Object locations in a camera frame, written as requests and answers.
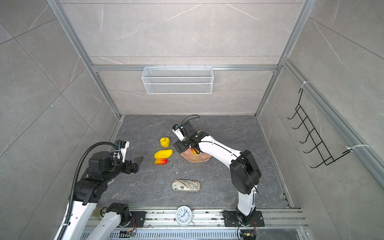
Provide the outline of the red yellow fake mango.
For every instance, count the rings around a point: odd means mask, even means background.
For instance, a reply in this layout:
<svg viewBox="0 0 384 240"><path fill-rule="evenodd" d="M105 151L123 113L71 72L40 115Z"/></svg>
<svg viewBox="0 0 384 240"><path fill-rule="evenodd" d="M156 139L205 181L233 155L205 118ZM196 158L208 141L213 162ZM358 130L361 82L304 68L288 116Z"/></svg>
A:
<svg viewBox="0 0 384 240"><path fill-rule="evenodd" d="M167 164L168 160L167 159L155 159L154 163L155 165L165 165Z"/></svg>
<svg viewBox="0 0 384 240"><path fill-rule="evenodd" d="M198 155L200 152L196 149L191 149L194 155Z"/></svg>

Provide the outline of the yellow fake apple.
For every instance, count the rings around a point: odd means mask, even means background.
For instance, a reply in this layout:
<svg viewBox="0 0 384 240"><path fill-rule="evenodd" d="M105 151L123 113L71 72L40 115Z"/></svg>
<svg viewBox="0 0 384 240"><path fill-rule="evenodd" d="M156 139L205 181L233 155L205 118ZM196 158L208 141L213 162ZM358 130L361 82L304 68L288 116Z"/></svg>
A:
<svg viewBox="0 0 384 240"><path fill-rule="evenodd" d="M160 139L160 144L163 148L168 148L171 144L171 141L168 137L164 137Z"/></svg>

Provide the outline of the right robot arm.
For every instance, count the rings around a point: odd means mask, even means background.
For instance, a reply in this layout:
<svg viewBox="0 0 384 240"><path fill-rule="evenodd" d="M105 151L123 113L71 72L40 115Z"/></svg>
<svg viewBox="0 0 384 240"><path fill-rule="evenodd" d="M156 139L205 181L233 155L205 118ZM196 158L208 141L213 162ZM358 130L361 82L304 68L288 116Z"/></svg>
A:
<svg viewBox="0 0 384 240"><path fill-rule="evenodd" d="M211 135L196 131L189 122L175 124L172 130L179 139L174 147L186 160L202 163L213 157L230 170L231 182L238 191L237 218L241 224L249 225L256 216L255 198L262 176L253 154L227 147Z"/></svg>

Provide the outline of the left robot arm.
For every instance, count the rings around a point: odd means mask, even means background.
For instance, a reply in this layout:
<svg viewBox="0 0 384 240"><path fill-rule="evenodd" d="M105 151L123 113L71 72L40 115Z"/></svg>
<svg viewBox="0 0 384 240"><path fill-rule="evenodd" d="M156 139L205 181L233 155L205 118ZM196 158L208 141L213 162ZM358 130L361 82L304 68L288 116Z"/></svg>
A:
<svg viewBox="0 0 384 240"><path fill-rule="evenodd" d="M114 158L112 152L102 151L92 155L89 167L80 180L80 169L77 168L66 214L55 239L79 240L91 213L107 190L108 183L121 173L137 173L143 159L144 157L140 156L133 161L121 162Z"/></svg>

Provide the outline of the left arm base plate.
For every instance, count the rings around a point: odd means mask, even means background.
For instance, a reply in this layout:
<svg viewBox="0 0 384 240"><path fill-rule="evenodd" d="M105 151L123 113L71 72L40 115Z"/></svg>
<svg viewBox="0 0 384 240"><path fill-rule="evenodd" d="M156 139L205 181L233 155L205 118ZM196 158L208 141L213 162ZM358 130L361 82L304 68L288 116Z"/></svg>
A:
<svg viewBox="0 0 384 240"><path fill-rule="evenodd" d="M112 226L116 228L142 228L146 219L147 212L136 211L127 215L108 212L104 214L100 224L102 227Z"/></svg>

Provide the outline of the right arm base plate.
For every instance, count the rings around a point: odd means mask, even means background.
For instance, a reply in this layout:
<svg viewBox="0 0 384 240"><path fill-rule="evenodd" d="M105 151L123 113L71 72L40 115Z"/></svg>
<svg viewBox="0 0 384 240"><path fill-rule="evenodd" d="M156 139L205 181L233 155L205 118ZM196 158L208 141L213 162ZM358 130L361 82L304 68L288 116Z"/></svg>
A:
<svg viewBox="0 0 384 240"><path fill-rule="evenodd" d="M242 226L253 226L253 227L264 227L264 217L262 212L254 209L248 216L243 215L239 210L222 212L226 227L239 227Z"/></svg>

